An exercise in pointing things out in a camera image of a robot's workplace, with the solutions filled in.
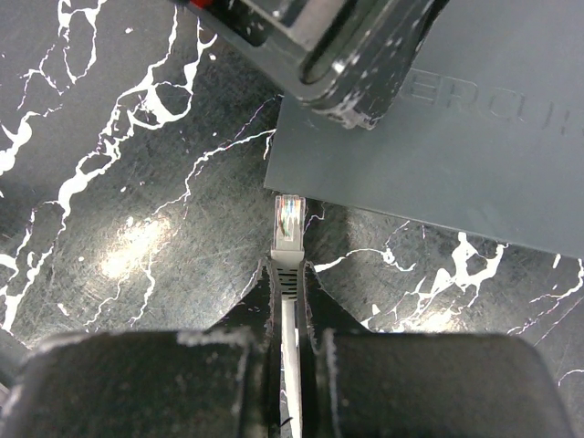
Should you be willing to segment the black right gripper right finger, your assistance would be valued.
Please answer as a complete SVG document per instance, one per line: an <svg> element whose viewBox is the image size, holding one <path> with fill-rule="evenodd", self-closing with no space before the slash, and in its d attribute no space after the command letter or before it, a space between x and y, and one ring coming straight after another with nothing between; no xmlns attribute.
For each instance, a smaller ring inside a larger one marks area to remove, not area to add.
<svg viewBox="0 0 584 438"><path fill-rule="evenodd" d="M548 368L530 344L496 333L379 333L298 275L306 437L570 437Z"/></svg>

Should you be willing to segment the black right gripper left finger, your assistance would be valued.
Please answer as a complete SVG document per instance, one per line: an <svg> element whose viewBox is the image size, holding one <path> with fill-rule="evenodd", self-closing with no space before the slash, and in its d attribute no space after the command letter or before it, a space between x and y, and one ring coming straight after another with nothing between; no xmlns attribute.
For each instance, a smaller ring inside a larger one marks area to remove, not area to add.
<svg viewBox="0 0 584 438"><path fill-rule="evenodd" d="M277 437L280 309L271 264L207 329L68 332L26 356L4 437Z"/></svg>

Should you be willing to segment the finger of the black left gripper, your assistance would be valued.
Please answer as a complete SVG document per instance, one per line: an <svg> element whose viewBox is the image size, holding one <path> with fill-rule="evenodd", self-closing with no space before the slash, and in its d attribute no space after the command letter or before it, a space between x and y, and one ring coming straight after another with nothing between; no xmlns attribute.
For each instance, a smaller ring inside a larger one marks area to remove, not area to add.
<svg viewBox="0 0 584 438"><path fill-rule="evenodd" d="M444 1L248 1L269 27L246 54L302 107L346 129L387 113Z"/></svg>

